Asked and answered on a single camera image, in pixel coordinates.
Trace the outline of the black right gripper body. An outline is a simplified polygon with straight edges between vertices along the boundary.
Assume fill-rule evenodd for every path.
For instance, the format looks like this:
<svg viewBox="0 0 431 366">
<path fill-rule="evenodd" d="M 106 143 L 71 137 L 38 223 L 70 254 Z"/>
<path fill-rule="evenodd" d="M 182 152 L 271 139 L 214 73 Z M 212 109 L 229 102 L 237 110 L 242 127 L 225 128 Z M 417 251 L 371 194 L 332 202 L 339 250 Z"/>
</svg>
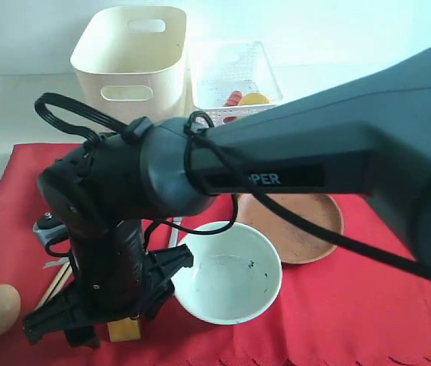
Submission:
<svg viewBox="0 0 431 366">
<path fill-rule="evenodd" d="M 62 331 L 72 347 L 99 347 L 97 325 L 154 319 L 175 292 L 174 275 L 194 263 L 186 245 L 146 251 L 138 220 L 124 221 L 96 238 L 70 233 L 69 239 L 74 279 L 24 317 L 24 333 L 32 345 Z"/>
</svg>

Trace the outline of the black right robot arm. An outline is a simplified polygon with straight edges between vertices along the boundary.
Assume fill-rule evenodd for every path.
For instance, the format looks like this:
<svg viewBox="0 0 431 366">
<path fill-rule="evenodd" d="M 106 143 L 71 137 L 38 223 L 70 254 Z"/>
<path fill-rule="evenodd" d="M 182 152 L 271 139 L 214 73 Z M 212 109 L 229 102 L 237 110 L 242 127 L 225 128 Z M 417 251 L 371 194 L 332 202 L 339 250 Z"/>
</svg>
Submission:
<svg viewBox="0 0 431 366">
<path fill-rule="evenodd" d="M 148 252 L 142 220 L 200 214 L 219 194 L 249 193 L 313 236 L 431 281 L 431 47 L 222 126 L 202 111 L 124 124 L 51 92 L 34 109 L 84 141 L 37 179 L 60 225 L 43 231 L 45 246 L 70 241 L 75 278 L 25 316 L 31 344 L 62 331 L 72 347 L 96 348 L 98 324 L 155 316 L 193 256 L 187 246 Z M 365 194 L 413 258 L 317 226 L 273 201 L 274 193 Z"/>
</svg>

